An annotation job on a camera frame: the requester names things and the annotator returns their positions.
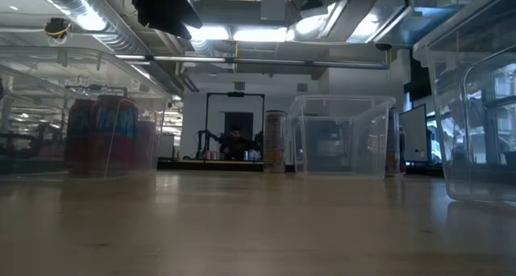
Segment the clear plastic bin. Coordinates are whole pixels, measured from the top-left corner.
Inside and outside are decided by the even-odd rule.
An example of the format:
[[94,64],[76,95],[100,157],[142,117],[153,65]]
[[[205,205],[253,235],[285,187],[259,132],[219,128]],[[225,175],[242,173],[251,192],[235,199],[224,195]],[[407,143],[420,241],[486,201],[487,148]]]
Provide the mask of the clear plastic bin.
[[390,96],[310,94],[289,111],[290,154],[298,174],[385,177]]
[[516,0],[472,0],[414,45],[447,195],[516,202]]
[[[130,99],[138,122],[156,124],[151,169],[126,174],[91,168],[94,103]],[[0,182],[104,181],[154,174],[168,94],[137,68],[86,48],[0,46]]]

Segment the red can blue label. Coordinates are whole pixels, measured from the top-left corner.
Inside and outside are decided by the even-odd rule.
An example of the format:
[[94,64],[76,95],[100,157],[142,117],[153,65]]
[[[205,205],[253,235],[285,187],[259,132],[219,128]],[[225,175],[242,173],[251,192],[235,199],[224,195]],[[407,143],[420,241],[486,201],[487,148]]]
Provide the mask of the red can blue label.
[[106,178],[126,174],[136,159],[137,106],[122,96],[101,95],[93,111],[93,173]]

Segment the ceiling light panel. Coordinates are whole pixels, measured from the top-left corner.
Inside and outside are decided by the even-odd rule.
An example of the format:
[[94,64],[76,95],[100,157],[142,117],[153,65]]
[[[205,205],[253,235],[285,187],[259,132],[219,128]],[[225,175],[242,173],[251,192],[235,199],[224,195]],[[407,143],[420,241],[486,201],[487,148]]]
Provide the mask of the ceiling light panel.
[[247,27],[239,28],[233,35],[233,39],[245,42],[284,42],[287,35],[286,27],[264,28]]
[[192,40],[229,40],[230,34],[225,26],[205,25],[200,28],[186,26]]

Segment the grey ceiling box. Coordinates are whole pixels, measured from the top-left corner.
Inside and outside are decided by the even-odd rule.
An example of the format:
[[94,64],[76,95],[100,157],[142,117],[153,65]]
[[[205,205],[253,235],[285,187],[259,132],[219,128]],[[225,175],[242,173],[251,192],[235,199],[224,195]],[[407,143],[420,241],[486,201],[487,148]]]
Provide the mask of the grey ceiling box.
[[267,23],[283,23],[286,7],[286,0],[260,0],[260,20]]

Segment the grey ceiling pipe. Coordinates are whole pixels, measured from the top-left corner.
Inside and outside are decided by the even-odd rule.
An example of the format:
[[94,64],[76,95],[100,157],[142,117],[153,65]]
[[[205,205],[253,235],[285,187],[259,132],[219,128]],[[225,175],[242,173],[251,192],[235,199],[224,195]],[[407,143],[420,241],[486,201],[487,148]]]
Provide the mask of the grey ceiling pipe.
[[359,62],[359,61],[310,61],[310,60],[286,60],[268,59],[252,57],[228,57],[228,56],[174,56],[174,55],[134,55],[134,54],[115,54],[123,61],[171,61],[205,64],[249,64],[249,65],[286,65],[298,67],[321,67],[321,68],[341,68],[341,69],[377,69],[385,70],[389,64],[383,62]]

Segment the person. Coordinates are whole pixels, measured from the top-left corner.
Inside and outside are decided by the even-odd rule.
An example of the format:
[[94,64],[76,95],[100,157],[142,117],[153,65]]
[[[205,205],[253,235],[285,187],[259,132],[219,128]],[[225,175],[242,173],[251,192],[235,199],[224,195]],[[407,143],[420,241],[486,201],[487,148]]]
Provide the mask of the person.
[[232,125],[229,134],[222,136],[219,143],[219,151],[226,161],[243,161],[245,152],[258,149],[255,141],[242,136],[238,125]]

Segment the white board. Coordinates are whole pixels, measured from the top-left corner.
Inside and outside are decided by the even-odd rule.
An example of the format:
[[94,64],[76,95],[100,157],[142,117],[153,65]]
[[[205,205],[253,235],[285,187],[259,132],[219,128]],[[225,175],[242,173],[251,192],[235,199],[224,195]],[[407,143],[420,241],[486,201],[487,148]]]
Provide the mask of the white board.
[[425,104],[400,114],[400,126],[405,133],[404,158],[406,162],[428,162],[426,114]]

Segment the silver air duct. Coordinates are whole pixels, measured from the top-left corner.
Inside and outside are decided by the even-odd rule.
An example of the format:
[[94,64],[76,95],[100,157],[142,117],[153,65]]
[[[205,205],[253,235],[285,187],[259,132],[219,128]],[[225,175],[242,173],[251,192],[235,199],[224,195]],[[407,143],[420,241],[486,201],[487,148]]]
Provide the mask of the silver air duct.
[[106,0],[46,0],[74,24],[112,52],[150,54],[146,44],[130,29]]

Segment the black metal table frame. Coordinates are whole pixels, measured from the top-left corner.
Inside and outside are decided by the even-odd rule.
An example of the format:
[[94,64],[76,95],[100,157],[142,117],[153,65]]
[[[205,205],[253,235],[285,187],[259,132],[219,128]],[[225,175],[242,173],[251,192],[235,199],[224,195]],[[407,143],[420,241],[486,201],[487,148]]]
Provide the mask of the black metal table frame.
[[[258,163],[252,161],[172,161],[168,158],[160,157],[158,159],[157,169],[262,172],[264,168],[261,162]],[[436,178],[444,178],[443,169],[440,166],[407,166],[406,175],[423,175]]]

